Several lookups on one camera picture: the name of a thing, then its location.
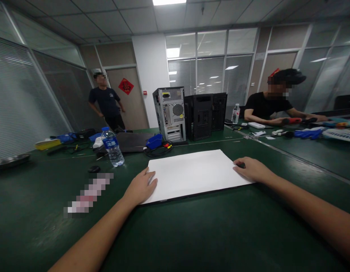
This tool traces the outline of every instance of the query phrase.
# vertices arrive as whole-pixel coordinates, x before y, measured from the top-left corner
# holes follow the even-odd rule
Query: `water bottle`
[[[233,109],[233,115],[231,117],[231,121],[234,123],[234,124],[237,124],[238,121],[239,121],[239,115],[240,115],[240,107],[239,107],[239,104],[235,104],[235,107]]]
[[[120,166],[125,162],[122,152],[119,149],[116,135],[110,131],[109,127],[102,128],[102,141],[108,152],[109,159],[114,167]]]

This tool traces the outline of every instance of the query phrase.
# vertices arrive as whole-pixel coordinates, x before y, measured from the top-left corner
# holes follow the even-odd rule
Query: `black mouse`
[[[89,173],[98,173],[100,171],[100,167],[97,165],[92,166],[91,168],[88,169]]]
[[[237,166],[239,166],[240,168],[245,169],[245,163],[244,162],[238,163]]]

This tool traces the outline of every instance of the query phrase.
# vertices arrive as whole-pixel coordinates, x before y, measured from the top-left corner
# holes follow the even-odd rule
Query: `computer tower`
[[[213,120],[211,122],[211,130],[224,130],[225,112],[227,110],[226,93],[217,93],[213,95]]]
[[[152,96],[160,133],[168,141],[186,141],[184,88],[158,88]]]
[[[193,141],[211,137],[213,94],[186,96],[184,102],[187,137]]]

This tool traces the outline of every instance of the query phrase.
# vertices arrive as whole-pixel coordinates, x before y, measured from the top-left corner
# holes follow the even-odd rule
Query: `bottle label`
[[[109,137],[109,138],[103,139],[103,144],[104,144],[106,149],[111,149],[113,147],[118,146],[118,142],[117,142],[116,137]]]

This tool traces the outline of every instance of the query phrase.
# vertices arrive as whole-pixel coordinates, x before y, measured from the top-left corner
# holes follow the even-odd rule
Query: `red fu sign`
[[[119,84],[118,88],[120,88],[127,95],[129,95],[133,89],[133,84],[131,82],[129,82],[127,79],[123,78],[121,83]]]

